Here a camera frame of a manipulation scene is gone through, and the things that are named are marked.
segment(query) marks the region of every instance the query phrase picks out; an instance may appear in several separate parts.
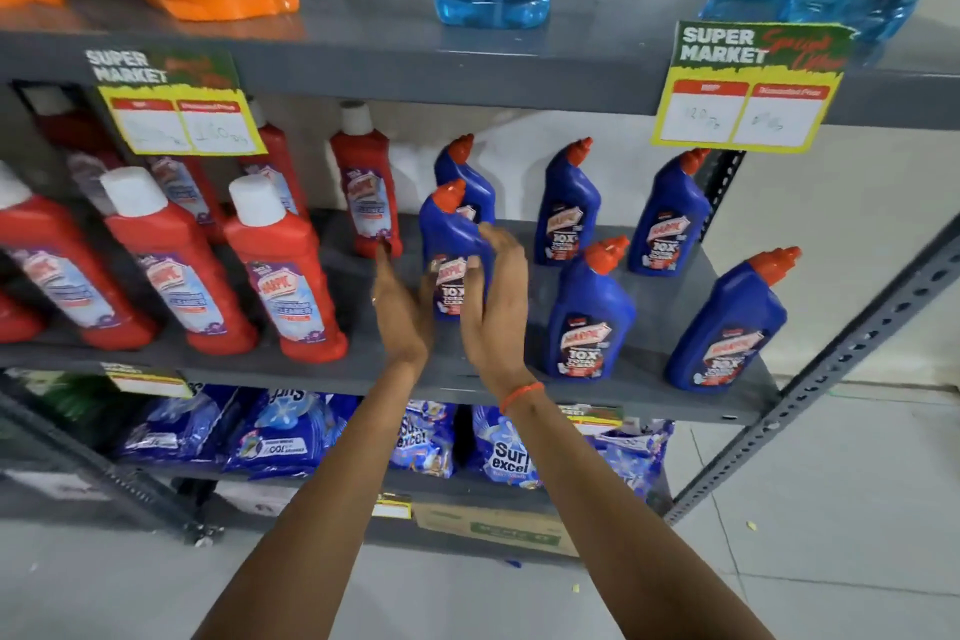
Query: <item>white bottle cap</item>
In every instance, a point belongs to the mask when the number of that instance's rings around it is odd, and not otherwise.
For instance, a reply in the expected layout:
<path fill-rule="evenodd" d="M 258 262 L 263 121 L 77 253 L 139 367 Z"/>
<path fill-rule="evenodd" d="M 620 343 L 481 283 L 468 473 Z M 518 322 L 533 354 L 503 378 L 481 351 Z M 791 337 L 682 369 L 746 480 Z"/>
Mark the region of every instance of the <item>white bottle cap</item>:
<path fill-rule="evenodd" d="M 230 183 L 230 197 L 237 209 L 237 219 L 253 228 L 273 225 L 287 215 L 281 194 L 265 175 L 238 177 Z"/>
<path fill-rule="evenodd" d="M 146 167 L 117 167 L 100 176 L 106 196 L 124 218 L 152 216 L 167 207 L 167 196 Z"/>
<path fill-rule="evenodd" d="M 33 111 L 41 117 L 65 115 L 76 109 L 66 92 L 55 86 L 26 87 L 23 96 L 30 102 Z"/>
<path fill-rule="evenodd" d="M 365 101 L 340 102 L 340 129 L 344 135 L 369 135 L 374 131 L 370 107 Z"/>
<path fill-rule="evenodd" d="M 252 96 L 246 97 L 246 105 L 249 107 L 249 113 L 253 117 L 253 123 L 259 129 L 267 124 L 267 115 L 263 113 L 263 107 L 260 102 Z"/>
<path fill-rule="evenodd" d="M 34 192 L 5 161 L 0 161 L 0 210 L 28 201 Z"/>

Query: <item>bottle cap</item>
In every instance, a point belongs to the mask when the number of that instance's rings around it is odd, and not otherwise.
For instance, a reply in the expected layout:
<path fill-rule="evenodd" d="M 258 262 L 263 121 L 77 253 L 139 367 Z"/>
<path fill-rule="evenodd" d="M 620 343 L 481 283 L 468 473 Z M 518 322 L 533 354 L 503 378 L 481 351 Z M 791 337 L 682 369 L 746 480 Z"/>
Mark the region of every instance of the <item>bottle cap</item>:
<path fill-rule="evenodd" d="M 23 96 L 30 102 L 33 111 L 41 117 L 65 115 L 76 109 L 73 101 L 60 87 L 26 87 L 23 89 Z"/>
<path fill-rule="evenodd" d="M 267 125 L 267 116 L 263 113 L 263 107 L 260 106 L 258 100 L 247 95 L 246 106 L 249 107 L 249 115 L 253 117 L 253 123 L 257 129 Z"/>
<path fill-rule="evenodd" d="M 679 156 L 679 168 L 688 175 L 695 174 L 704 163 L 704 160 L 707 159 L 707 155 L 711 153 L 711 150 L 706 147 L 697 147 L 696 149 L 688 149 L 686 152 Z"/>
<path fill-rule="evenodd" d="M 463 180 L 454 180 L 446 185 L 440 185 L 430 195 L 433 202 L 444 213 L 456 213 L 457 208 L 464 201 L 464 195 L 467 192 L 467 183 Z"/>
<path fill-rule="evenodd" d="M 273 225 L 287 215 L 281 194 L 266 175 L 238 177 L 230 183 L 229 189 L 237 220 L 244 225 L 253 228 Z"/>
<path fill-rule="evenodd" d="M 446 153 L 457 165 L 465 165 L 474 149 L 474 135 L 458 136 L 446 146 Z"/>
<path fill-rule="evenodd" d="M 747 263 L 767 282 L 768 287 L 772 287 L 786 276 L 787 271 L 797 266 L 797 259 L 803 255 L 802 250 L 791 245 L 789 248 L 774 248 L 772 251 L 758 253 L 749 258 Z"/>
<path fill-rule="evenodd" d="M 617 264 L 629 247 L 630 238 L 626 235 L 598 240 L 586 246 L 586 250 L 583 251 L 583 260 L 597 273 L 606 275 L 617 268 Z"/>
<path fill-rule="evenodd" d="M 30 186 L 18 178 L 5 161 L 0 161 L 0 210 L 25 203 L 33 194 Z"/>
<path fill-rule="evenodd" d="M 141 218 L 167 207 L 167 196 L 145 167 L 117 167 L 100 176 L 106 196 L 124 218 Z"/>
<path fill-rule="evenodd" d="M 583 139 L 577 139 L 566 146 L 566 161 L 574 168 L 579 168 L 581 163 L 587 159 L 591 153 L 591 145 L 594 144 L 592 136 L 585 136 Z"/>
<path fill-rule="evenodd" d="M 370 107 L 365 101 L 340 102 L 340 129 L 344 135 L 369 135 L 374 131 Z"/>

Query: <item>person's left hand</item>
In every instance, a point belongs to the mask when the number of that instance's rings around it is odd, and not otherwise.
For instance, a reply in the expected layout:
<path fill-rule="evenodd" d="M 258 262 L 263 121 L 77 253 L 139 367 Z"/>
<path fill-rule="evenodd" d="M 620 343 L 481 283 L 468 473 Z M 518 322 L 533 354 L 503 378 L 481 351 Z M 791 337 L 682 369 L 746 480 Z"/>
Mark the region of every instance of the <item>person's left hand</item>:
<path fill-rule="evenodd" d="M 380 339 L 387 350 L 387 364 L 407 363 L 417 372 L 424 369 L 433 348 L 433 290 L 437 274 L 426 274 L 419 293 L 407 288 L 390 263 L 383 242 L 376 245 L 376 279 L 373 308 Z"/>

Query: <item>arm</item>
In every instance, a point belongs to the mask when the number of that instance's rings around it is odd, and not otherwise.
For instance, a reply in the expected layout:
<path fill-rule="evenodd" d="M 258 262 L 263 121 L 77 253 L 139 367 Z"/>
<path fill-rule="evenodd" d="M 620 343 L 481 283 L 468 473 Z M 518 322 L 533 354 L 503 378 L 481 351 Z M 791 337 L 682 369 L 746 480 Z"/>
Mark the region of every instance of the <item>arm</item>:
<path fill-rule="evenodd" d="M 523 248 L 481 226 L 497 252 L 483 304 L 483 273 L 472 262 L 461 315 L 463 347 L 502 402 L 537 378 L 523 364 L 528 271 Z M 773 640 L 746 604 L 584 440 L 542 389 L 507 407 L 523 444 L 590 578 L 625 637 Z"/>
<path fill-rule="evenodd" d="M 418 306 L 377 249 L 373 305 L 387 366 L 336 445 L 234 574 L 198 640 L 326 638 L 354 569 L 407 400 L 433 341 L 430 293 Z"/>

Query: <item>bracelet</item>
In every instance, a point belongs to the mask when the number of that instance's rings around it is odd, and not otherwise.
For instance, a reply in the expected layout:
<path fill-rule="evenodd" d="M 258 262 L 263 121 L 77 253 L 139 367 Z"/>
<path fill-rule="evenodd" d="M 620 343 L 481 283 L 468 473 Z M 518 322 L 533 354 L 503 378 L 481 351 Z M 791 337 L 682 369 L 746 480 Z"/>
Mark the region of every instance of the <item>bracelet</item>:
<path fill-rule="evenodd" d="M 532 384 L 524 384 L 522 387 L 518 387 L 513 392 L 510 392 L 503 400 L 500 401 L 500 414 L 506 416 L 507 408 L 510 407 L 521 395 L 525 395 L 527 392 L 534 390 L 543 390 L 543 382 L 534 382 Z"/>

